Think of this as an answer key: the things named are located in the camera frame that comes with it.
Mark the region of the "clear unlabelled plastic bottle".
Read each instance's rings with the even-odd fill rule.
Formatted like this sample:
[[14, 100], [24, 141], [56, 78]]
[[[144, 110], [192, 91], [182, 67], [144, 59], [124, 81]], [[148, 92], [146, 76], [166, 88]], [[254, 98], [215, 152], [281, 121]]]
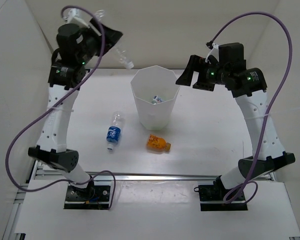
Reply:
[[127, 51], [125, 46], [123, 45], [123, 33], [119, 30], [114, 29], [111, 17], [109, 17], [104, 9], [98, 10], [95, 14], [95, 17], [101, 22], [104, 26], [104, 30], [106, 32], [112, 32], [114, 38], [118, 39], [115, 40], [112, 47], [109, 48], [109, 53], [118, 61], [120, 62], [126, 69], [132, 69], [134, 67], [134, 63], [127, 55]]

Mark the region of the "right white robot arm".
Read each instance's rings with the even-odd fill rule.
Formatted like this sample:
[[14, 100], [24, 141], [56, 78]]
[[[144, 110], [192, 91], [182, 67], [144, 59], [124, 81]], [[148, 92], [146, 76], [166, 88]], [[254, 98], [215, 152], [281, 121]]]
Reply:
[[264, 74], [256, 67], [248, 69], [243, 54], [219, 59], [191, 55], [176, 84], [190, 86], [195, 72], [198, 78], [194, 89], [212, 92], [215, 85], [222, 85], [232, 93], [250, 137], [252, 155], [240, 159], [235, 168], [213, 183], [216, 197], [230, 203], [255, 178], [295, 163], [296, 157], [285, 150], [269, 114], [271, 103]]

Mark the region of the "blue label clear bottle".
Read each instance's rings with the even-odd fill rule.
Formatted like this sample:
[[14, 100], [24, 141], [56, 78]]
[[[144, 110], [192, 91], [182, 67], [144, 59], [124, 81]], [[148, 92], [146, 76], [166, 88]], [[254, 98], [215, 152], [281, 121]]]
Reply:
[[120, 111], [114, 112], [111, 118], [110, 126], [106, 134], [108, 151], [113, 151], [115, 147], [118, 145], [124, 125], [125, 125], [124, 114]]

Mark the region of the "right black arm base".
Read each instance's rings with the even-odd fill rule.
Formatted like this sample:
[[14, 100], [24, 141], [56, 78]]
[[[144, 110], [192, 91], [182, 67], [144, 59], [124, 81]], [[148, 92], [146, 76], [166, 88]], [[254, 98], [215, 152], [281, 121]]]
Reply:
[[199, 195], [201, 212], [247, 211], [246, 198], [241, 193], [232, 203], [224, 203], [223, 196], [229, 190], [219, 191], [213, 184], [199, 184], [193, 191]]

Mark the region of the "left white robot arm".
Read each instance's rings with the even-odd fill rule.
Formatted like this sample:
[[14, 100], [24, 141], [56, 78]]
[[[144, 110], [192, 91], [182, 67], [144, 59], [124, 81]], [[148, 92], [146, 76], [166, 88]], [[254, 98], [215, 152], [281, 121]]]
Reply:
[[86, 75], [85, 65], [95, 56], [103, 56], [122, 38], [123, 33], [102, 27], [105, 48], [101, 51], [102, 36], [94, 19], [88, 26], [66, 23], [58, 28], [58, 48], [51, 57], [48, 78], [48, 114], [41, 135], [28, 155], [60, 172], [71, 181], [72, 189], [83, 200], [90, 200], [95, 188], [79, 165], [79, 153], [67, 148], [67, 133], [74, 102], [79, 94], [79, 84]]

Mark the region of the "white label clear bottle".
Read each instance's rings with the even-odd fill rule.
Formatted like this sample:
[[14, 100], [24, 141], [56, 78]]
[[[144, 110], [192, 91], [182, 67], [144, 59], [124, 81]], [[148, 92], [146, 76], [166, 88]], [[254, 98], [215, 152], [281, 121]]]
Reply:
[[151, 103], [154, 105], [162, 103], [162, 102], [164, 102], [164, 100], [158, 95], [155, 95], [151, 100]]

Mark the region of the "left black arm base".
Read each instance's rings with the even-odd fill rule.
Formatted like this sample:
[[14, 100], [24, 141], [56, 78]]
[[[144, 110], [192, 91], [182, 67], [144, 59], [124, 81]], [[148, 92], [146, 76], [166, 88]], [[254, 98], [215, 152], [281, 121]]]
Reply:
[[99, 185], [94, 182], [94, 186], [88, 190], [67, 186], [64, 205], [65, 210], [108, 210], [110, 207], [110, 185]]

